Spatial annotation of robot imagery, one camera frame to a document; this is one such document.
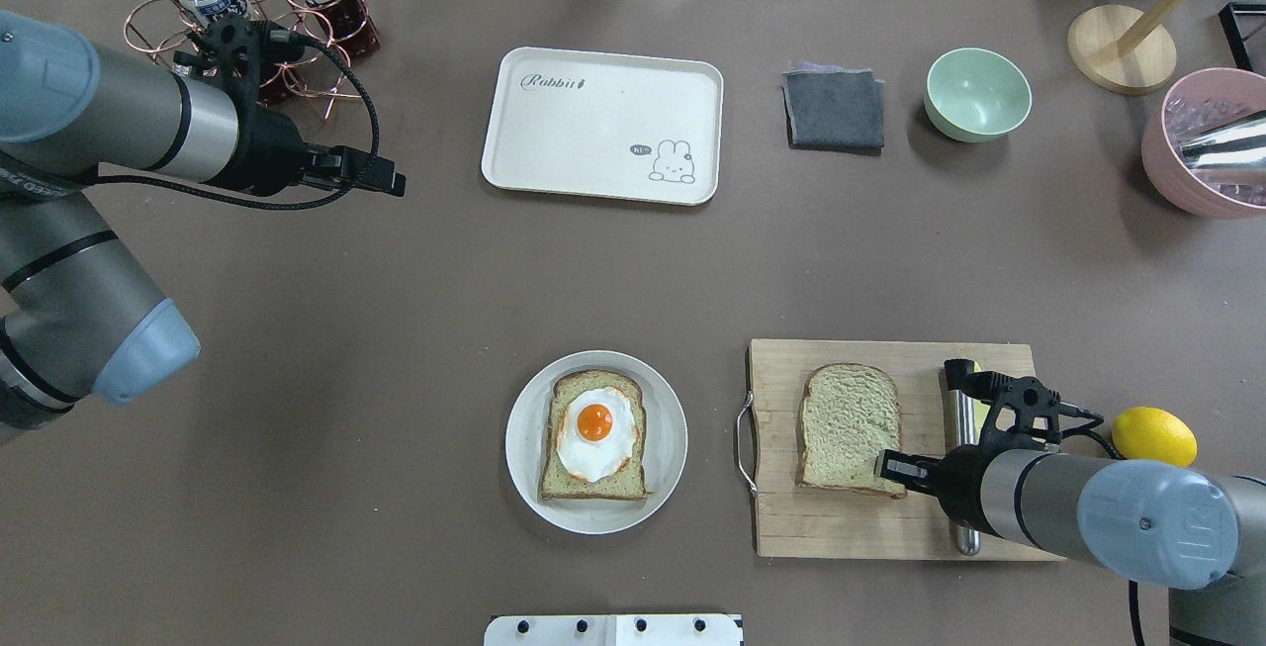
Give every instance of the bowl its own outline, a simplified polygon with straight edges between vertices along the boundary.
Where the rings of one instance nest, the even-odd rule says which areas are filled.
[[[1246,70],[1214,67],[1186,75],[1170,87],[1161,109],[1143,132],[1143,170],[1162,196],[1177,208],[1208,218],[1252,218],[1266,214],[1266,205],[1246,204],[1206,186],[1174,149],[1165,125],[1175,100],[1224,100],[1250,110],[1266,108],[1266,77]]]
[[[989,142],[1028,118],[1033,91],[1013,61],[981,47],[960,47],[932,63],[923,108],[946,137]]]

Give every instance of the pink bowl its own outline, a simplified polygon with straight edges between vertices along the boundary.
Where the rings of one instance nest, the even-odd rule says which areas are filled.
[[[1225,100],[1266,109],[1266,77],[1243,70],[1214,67],[1186,75],[1170,87],[1161,109],[1152,115],[1143,133],[1143,170],[1156,190],[1180,209],[1210,218],[1250,218],[1266,214],[1266,205],[1252,205],[1205,186],[1182,163],[1165,136],[1166,110],[1177,98],[1188,100]]]

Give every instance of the egg yolk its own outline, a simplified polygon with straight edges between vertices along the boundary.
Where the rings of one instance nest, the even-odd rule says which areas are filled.
[[[615,419],[611,418],[611,412],[601,404],[590,404],[580,410],[580,415],[576,417],[576,429],[587,441],[601,441],[606,438],[606,434],[611,431],[611,424]]]

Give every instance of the robotic arm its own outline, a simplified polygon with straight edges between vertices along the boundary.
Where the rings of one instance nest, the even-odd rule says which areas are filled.
[[[990,371],[946,379],[990,404],[980,443],[943,459],[885,451],[876,475],[963,527],[1167,586],[1174,646],[1266,643],[1266,481],[1060,453],[1060,417],[1091,414],[1056,390]]]
[[[353,187],[404,195],[390,161],[308,144],[256,104],[261,62],[300,54],[292,34],[233,18],[197,42],[203,54],[184,60],[195,75],[182,77],[0,10],[0,285],[18,304],[0,318],[0,445],[89,394],[129,402],[200,350],[81,194],[132,179],[101,179],[99,163],[254,196],[299,182],[338,190],[327,200]]]

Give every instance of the green bowl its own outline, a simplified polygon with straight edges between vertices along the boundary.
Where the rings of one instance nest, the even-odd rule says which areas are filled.
[[[1033,91],[1024,73],[1004,56],[960,47],[932,63],[923,108],[946,137],[989,142],[1028,118]]]

